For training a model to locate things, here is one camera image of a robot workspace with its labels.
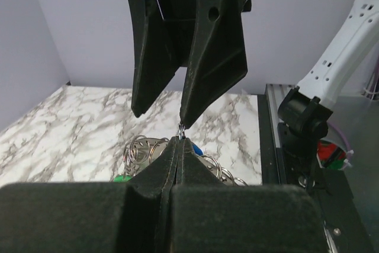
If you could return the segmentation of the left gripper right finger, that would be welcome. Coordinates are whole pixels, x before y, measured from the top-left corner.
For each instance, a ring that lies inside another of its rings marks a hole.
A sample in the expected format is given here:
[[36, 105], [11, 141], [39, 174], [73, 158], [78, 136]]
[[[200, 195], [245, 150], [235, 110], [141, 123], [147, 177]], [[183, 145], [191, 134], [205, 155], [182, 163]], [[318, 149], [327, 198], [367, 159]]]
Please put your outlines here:
[[292, 185], [227, 186], [179, 143], [171, 192], [175, 252], [327, 252], [315, 202]]

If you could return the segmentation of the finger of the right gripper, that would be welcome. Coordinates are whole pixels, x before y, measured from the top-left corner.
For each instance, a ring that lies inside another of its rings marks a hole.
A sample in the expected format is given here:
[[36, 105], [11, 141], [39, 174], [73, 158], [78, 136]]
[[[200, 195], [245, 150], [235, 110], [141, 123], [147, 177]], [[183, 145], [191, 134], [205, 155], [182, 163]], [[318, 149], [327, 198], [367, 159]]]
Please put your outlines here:
[[131, 109], [146, 113], [167, 87], [181, 63], [169, 26], [174, 18], [171, 0], [128, 0], [134, 43]]
[[244, 0], [197, 0], [180, 122], [189, 129], [205, 109], [246, 76]]

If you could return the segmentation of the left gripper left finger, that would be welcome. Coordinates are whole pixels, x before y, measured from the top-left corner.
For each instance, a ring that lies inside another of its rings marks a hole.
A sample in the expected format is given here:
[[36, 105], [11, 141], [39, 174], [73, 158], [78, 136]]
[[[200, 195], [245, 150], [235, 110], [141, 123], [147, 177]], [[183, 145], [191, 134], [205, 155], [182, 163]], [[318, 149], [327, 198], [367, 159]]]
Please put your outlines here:
[[2, 252], [169, 252], [180, 142], [127, 182], [1, 187]]

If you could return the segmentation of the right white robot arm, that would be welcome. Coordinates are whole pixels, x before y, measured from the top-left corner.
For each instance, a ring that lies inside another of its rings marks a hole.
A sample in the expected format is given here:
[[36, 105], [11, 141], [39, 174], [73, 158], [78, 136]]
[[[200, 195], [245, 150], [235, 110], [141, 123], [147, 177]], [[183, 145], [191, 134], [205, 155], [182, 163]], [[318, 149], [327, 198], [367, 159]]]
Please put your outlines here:
[[[181, 66], [187, 73], [179, 130], [248, 71], [242, 28], [252, 0], [128, 0], [134, 39], [131, 109], [156, 101]], [[347, 80], [378, 42], [378, 0], [355, 0], [334, 39], [310, 72], [283, 99], [278, 117], [300, 136], [321, 139]]]

